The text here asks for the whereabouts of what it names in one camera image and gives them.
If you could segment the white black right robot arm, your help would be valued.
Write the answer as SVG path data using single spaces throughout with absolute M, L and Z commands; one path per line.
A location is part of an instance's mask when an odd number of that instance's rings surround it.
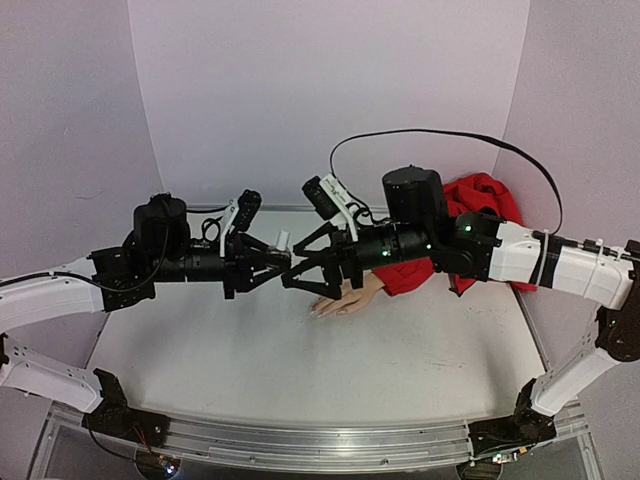
M 302 262 L 282 276 L 286 288 L 338 300 L 341 285 L 364 285 L 364 273 L 427 259 L 452 282 L 514 282 L 558 290 L 599 304 L 568 358 L 525 386 L 513 421 L 552 418 L 611 368 L 639 358 L 639 245 L 607 247 L 531 230 L 488 213 L 450 215 L 439 174 L 415 166 L 382 178 L 390 217 L 358 226 L 351 198 L 333 176 L 314 177 L 305 196 L 325 224 L 294 247 Z

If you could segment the white nail polish cap brush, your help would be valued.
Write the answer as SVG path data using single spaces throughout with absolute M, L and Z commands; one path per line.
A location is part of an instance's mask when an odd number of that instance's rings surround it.
M 289 248 L 289 240 L 290 240 L 290 233 L 285 230 L 280 230 L 277 236 L 275 248 L 278 251 L 287 251 Z

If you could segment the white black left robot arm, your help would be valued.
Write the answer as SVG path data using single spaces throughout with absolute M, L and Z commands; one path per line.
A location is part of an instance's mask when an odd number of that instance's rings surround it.
M 134 210 L 132 231 L 121 246 L 2 281 L 2 386 L 94 414 L 113 436 L 131 433 L 135 416 L 115 375 L 76 369 L 34 352 L 9 331 L 66 315 L 129 308 L 154 299 L 158 283 L 219 283 L 227 300 L 248 293 L 291 266 L 289 233 L 280 232 L 273 245 L 249 235 L 260 206 L 260 194 L 246 190 L 224 207 L 214 239 L 194 238 L 186 203 L 157 194 Z

